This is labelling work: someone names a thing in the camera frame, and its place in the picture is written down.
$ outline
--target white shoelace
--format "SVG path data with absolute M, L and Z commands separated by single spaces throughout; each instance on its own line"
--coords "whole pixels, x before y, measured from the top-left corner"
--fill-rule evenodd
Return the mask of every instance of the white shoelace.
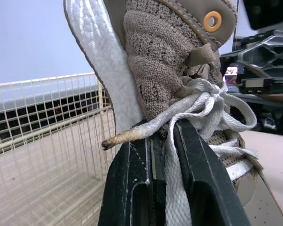
M 256 125 L 256 117 L 252 109 L 241 99 L 227 94 L 227 86 L 222 87 L 211 84 L 204 79 L 191 80 L 187 86 L 199 90 L 190 95 L 190 108 L 184 113 L 176 114 L 169 123 L 168 137 L 166 141 L 166 208 L 165 217 L 168 226 L 192 225 L 189 202 L 184 190 L 180 162 L 174 145 L 173 130 L 179 119 L 189 119 L 193 126 L 199 130 L 201 137 L 207 141 L 214 131 L 230 129 L 234 132 L 243 132 L 252 129 Z M 242 124 L 224 111 L 225 106 L 234 106 L 245 117 L 246 124 Z M 210 148 L 220 157 L 224 154 L 247 153 L 257 158 L 254 151 L 234 147 L 237 139 L 232 139 L 221 145 L 210 145 Z M 227 168 L 231 180 L 235 180 L 252 168 L 249 161 L 240 161 Z

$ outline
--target sneaker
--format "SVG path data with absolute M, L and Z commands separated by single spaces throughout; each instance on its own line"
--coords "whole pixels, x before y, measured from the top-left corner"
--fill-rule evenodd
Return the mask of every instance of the sneaker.
M 256 153 L 239 135 L 255 126 L 255 115 L 222 82 L 218 48 L 237 21 L 230 0 L 64 0 L 64 11 L 112 101 L 120 134 L 103 147 L 148 137 L 171 120 L 165 145 L 168 225 L 191 223 L 186 194 L 181 184 L 174 189 L 172 178 L 180 170 L 173 126 L 189 118 L 223 161 L 251 224 L 283 226 Z M 246 124 L 228 114 L 230 106 Z M 149 122 L 127 131 L 144 118 Z

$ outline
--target metal wire rack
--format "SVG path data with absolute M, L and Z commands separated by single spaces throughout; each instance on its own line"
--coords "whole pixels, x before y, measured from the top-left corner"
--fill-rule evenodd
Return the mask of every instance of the metal wire rack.
M 114 133 L 94 73 L 0 84 L 0 226 L 96 225 Z

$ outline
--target metal eyelet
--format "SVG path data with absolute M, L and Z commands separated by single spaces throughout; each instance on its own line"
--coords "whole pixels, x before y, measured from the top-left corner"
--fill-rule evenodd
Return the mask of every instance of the metal eyelet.
M 211 18 L 214 19 L 213 26 L 209 25 L 209 20 Z M 221 24 L 222 24 L 222 17 L 220 13 L 216 11 L 212 11 L 206 14 L 203 20 L 203 27 L 207 32 L 216 32 L 221 27 Z

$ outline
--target tan leather trim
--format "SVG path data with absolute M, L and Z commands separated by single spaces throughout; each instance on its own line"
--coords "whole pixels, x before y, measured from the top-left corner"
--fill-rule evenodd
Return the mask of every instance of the tan leather trim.
M 283 226 L 283 213 L 260 175 L 241 178 L 237 194 L 251 225 Z
M 193 31 L 198 35 L 198 37 L 201 39 L 201 41 L 206 44 L 210 43 L 215 49 L 218 49 L 221 47 L 221 43 L 218 42 L 216 39 L 212 39 L 209 34 L 207 34 L 204 31 L 203 26 L 194 19 L 194 17 L 183 7 L 181 7 L 179 4 L 177 4 L 174 0 L 157 0 L 166 6 L 168 6 L 171 10 L 173 10 L 175 13 L 177 13 L 182 20 L 184 20 L 192 29 Z
M 174 10 L 206 43 L 215 48 L 222 46 L 236 27 L 236 11 L 231 2 L 225 0 L 157 0 Z M 218 12 L 222 18 L 220 27 L 215 32 L 204 29 L 204 17 L 209 12 Z

